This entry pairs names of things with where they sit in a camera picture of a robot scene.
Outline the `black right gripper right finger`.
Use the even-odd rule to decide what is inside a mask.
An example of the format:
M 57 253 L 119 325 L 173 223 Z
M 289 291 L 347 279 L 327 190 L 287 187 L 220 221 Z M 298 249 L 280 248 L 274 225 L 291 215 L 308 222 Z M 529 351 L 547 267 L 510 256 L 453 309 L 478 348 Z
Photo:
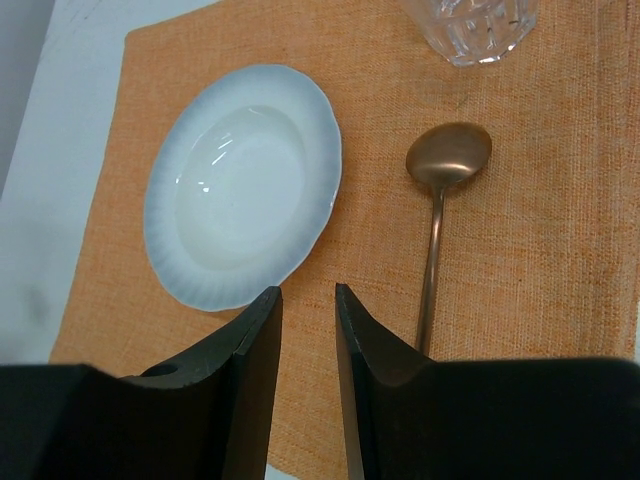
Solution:
M 619 358 L 436 362 L 345 284 L 336 349 L 352 479 L 635 479 L 639 367 Z

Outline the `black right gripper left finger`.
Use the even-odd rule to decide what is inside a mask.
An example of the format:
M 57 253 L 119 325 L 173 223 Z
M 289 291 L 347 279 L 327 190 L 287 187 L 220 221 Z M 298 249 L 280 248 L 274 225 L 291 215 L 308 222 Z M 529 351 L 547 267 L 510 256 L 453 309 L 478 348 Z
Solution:
M 261 479 L 282 293 L 137 376 L 87 364 L 1 370 L 5 479 Z

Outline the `white grey-rimmed plate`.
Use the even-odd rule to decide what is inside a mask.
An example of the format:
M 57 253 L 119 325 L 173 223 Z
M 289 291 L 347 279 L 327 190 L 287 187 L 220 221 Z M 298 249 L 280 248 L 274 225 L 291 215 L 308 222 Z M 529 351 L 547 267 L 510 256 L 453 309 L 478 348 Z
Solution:
M 251 303 L 309 256 L 340 188 L 340 128 L 323 90 L 280 64 L 223 75 L 180 114 L 153 163 L 146 253 L 179 303 Z

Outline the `copper spoon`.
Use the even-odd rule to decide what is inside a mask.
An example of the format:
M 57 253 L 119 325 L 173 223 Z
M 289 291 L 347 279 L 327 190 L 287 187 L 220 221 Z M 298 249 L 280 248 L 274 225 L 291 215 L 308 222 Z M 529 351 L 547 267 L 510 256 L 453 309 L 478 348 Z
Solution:
M 406 170 L 432 197 L 431 232 L 424 273 L 415 348 L 429 352 L 434 322 L 438 265 L 447 190 L 471 179 L 488 163 L 492 140 L 481 126 L 453 122 L 421 135 L 406 155 Z

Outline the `clear plastic cup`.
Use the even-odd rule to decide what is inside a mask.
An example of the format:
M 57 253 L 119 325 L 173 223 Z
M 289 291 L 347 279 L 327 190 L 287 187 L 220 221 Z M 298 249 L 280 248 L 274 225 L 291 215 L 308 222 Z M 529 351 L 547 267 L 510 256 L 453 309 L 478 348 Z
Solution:
M 535 27 L 535 0 L 409 0 L 401 3 L 427 43 L 451 64 L 502 59 Z

